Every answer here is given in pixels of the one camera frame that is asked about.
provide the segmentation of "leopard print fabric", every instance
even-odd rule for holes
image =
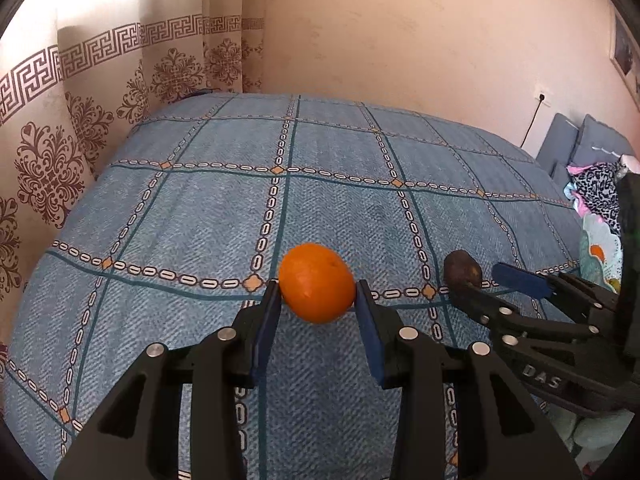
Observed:
[[[616,182],[624,173],[624,168],[620,161],[604,162],[572,176],[576,191],[583,196],[586,206],[592,213],[602,216],[611,232],[617,236],[620,236],[620,204]]]

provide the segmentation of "wall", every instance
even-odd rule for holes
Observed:
[[[265,92],[410,108],[536,154],[556,111],[590,113],[640,153],[640,113],[609,59],[609,0],[267,0]]]

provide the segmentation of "cable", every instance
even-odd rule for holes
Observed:
[[[531,124],[527,128],[527,133],[524,134],[524,139],[522,139],[522,142],[520,143],[520,147],[524,146],[524,141],[527,140],[527,136],[529,135],[531,127],[533,126],[533,121],[536,120],[536,115],[538,114],[538,110],[540,110],[540,105],[542,104],[542,101],[544,101],[544,100],[545,100],[545,95],[544,94],[540,94],[540,97],[538,97],[538,106],[536,107],[536,111],[533,113],[533,118],[531,120]]]

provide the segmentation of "bedspread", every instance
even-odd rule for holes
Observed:
[[[483,286],[527,315],[561,319],[490,269],[570,271],[579,237],[562,190],[485,131],[297,95],[191,97],[134,128],[38,264],[10,348],[6,422],[51,478],[146,345],[194,344],[231,323],[304,242],[337,251],[405,323],[466,347],[487,334],[449,304],[447,253],[467,250]],[[249,478],[388,474],[400,394],[370,377],[353,312],[311,325],[283,308],[266,379],[236,394]],[[448,476],[454,398],[448,388]],[[190,477],[189,405],[187,388],[180,478]]]

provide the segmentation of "curtain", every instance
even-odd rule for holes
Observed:
[[[25,0],[0,39],[0,357],[33,267],[131,128],[198,89],[260,91],[264,6]]]

